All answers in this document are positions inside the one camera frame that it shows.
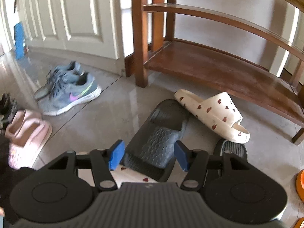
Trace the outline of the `person left hand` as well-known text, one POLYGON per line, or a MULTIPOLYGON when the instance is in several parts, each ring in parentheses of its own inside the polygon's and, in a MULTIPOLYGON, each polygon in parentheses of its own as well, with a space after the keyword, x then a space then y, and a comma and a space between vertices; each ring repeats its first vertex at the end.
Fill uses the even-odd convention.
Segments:
POLYGON ((5 212, 4 212, 4 209, 3 209, 2 207, 0 207, 0 216, 1 216, 2 218, 5 217, 5 212))

